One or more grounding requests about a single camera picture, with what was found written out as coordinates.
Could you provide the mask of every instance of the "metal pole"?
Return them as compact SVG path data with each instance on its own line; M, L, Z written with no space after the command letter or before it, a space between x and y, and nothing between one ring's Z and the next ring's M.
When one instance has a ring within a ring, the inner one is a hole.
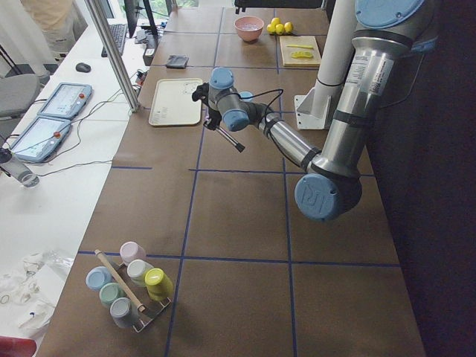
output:
M131 110L136 112L140 105L137 99L137 94L132 87L126 68L124 67L124 63L120 58L119 50L112 38L111 31L109 30L109 23L107 22L106 16L104 16L100 2L99 0L86 0L86 6L91 13L92 21L96 26L101 40L103 41L104 47L107 50L107 55L116 78L118 79L119 86L126 96Z

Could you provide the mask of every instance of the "red object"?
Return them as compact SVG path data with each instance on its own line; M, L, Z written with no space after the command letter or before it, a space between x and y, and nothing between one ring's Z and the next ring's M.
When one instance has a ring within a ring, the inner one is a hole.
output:
M0 336L0 357L31 357L35 352L34 340Z

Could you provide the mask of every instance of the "pink bowl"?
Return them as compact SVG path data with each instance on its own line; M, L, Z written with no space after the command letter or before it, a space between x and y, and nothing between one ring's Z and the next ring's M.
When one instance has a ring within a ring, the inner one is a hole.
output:
M264 21L255 16L244 16L235 21L238 36L246 42L256 41L263 31L264 25Z

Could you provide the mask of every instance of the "wooden cutting board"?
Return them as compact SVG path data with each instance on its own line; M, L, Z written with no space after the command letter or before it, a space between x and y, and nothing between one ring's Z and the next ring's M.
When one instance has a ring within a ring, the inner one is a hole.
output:
M289 45L310 45L310 48L289 47ZM321 64L321 54L314 36L280 36L281 55L285 67L318 67ZM313 58L292 58L291 53L309 51Z

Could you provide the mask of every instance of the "lemon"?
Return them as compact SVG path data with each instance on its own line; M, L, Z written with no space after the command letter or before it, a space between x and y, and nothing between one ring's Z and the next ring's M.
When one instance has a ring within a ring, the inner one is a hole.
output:
M284 34L284 25L283 24L277 24L276 25L276 34L277 35L283 35Z
M278 25L278 24L280 24L280 23L281 23L281 20L280 20L279 17L274 17L274 18L271 20L271 25L273 25L273 26L276 26L276 25Z
M270 35L274 35L276 33L276 26L274 26L273 24L269 24L268 26L266 26L266 30Z
M292 22L287 22L286 24L284 24L284 32L292 33L292 30L294 30L294 26L292 25Z

